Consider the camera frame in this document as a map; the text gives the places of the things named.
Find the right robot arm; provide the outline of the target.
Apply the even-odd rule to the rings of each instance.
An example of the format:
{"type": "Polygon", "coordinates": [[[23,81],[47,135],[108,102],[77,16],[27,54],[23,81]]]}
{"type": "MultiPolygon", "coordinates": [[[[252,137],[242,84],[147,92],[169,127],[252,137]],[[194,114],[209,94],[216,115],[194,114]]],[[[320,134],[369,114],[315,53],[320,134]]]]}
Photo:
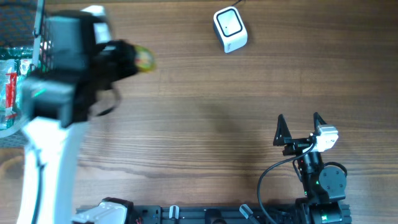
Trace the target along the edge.
{"type": "Polygon", "coordinates": [[[285,118],[278,116],[273,145],[283,146],[284,156],[294,156],[294,169],[302,183],[305,197],[295,201],[295,223],[343,223],[346,207],[347,169],[338,162],[323,162],[322,153],[331,149],[339,135],[335,126],[313,115],[314,132],[307,138],[294,139],[285,118]]]}

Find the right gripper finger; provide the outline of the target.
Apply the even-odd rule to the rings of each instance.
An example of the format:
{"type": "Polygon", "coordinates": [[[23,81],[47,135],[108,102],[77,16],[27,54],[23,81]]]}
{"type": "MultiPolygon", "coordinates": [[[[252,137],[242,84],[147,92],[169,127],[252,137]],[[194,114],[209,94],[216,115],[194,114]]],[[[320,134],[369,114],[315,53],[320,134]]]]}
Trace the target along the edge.
{"type": "Polygon", "coordinates": [[[314,130],[317,130],[317,128],[321,125],[327,125],[327,123],[324,121],[324,119],[319,115],[318,112],[315,112],[313,114],[313,123],[314,123],[314,130]]]}
{"type": "Polygon", "coordinates": [[[285,121],[284,115],[278,115],[277,120],[277,129],[275,132],[275,137],[273,140],[274,146],[284,146],[288,144],[292,144],[293,139],[288,129],[287,123],[285,121]]]}

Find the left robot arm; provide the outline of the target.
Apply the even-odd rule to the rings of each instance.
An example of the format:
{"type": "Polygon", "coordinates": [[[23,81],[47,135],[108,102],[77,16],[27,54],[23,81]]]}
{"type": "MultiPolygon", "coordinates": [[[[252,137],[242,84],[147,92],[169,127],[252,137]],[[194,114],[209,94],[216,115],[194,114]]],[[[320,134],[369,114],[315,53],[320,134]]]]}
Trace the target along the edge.
{"type": "Polygon", "coordinates": [[[112,200],[77,217],[72,196],[80,146],[101,91],[139,72],[137,48],[112,37],[103,6],[45,20],[45,62],[22,82],[24,176],[18,223],[127,223],[132,205],[112,200]]]}

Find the yellow oil bottle silver cap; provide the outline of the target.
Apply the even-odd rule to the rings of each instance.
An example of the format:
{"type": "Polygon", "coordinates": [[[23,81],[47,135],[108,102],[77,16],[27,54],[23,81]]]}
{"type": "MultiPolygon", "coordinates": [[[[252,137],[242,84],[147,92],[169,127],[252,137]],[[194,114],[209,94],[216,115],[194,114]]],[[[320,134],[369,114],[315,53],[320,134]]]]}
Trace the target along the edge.
{"type": "Polygon", "coordinates": [[[138,71],[153,71],[156,67],[154,54],[149,49],[139,45],[135,45],[134,50],[136,51],[134,63],[138,71]]]}

